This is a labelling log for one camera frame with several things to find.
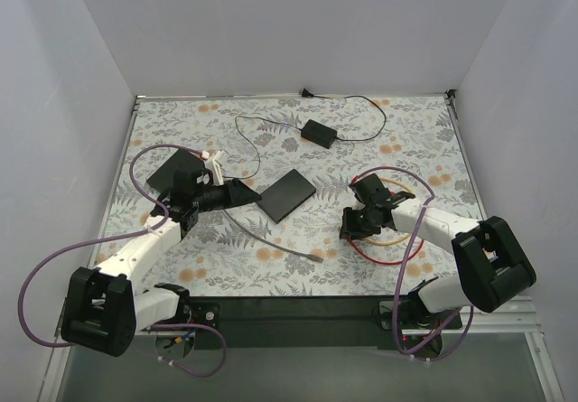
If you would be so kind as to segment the black network switch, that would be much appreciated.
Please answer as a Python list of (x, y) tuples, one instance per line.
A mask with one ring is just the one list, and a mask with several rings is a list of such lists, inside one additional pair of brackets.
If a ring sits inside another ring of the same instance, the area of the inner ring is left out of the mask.
[(278, 224), (315, 193), (315, 186), (293, 169), (265, 189), (256, 204)]
[(146, 184), (156, 192), (171, 189), (176, 173), (196, 173), (204, 167), (204, 162), (195, 154), (178, 149), (146, 180)]

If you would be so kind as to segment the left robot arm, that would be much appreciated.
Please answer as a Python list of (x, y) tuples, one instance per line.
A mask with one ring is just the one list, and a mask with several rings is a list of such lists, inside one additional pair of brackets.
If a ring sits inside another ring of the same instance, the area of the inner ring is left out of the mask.
[(185, 321), (187, 289), (158, 284), (139, 292), (138, 283), (185, 238), (200, 214), (261, 199), (239, 179), (204, 182), (205, 174), (206, 170), (175, 173), (172, 187), (160, 194), (151, 211), (153, 225), (144, 235), (129, 240), (95, 268), (81, 267), (71, 275), (61, 323), (64, 341), (118, 357), (136, 332), (157, 323)]

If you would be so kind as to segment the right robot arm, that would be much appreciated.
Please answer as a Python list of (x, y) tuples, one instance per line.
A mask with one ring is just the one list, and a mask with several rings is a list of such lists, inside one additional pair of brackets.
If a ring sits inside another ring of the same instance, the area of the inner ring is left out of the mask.
[(383, 228), (413, 233), (450, 253), (455, 276), (421, 282), (402, 301), (413, 319), (473, 306), (492, 313), (536, 283), (536, 271), (500, 217), (464, 218), (426, 208), (411, 192), (392, 192), (374, 173), (351, 185), (358, 209), (343, 210), (340, 238), (362, 239)]

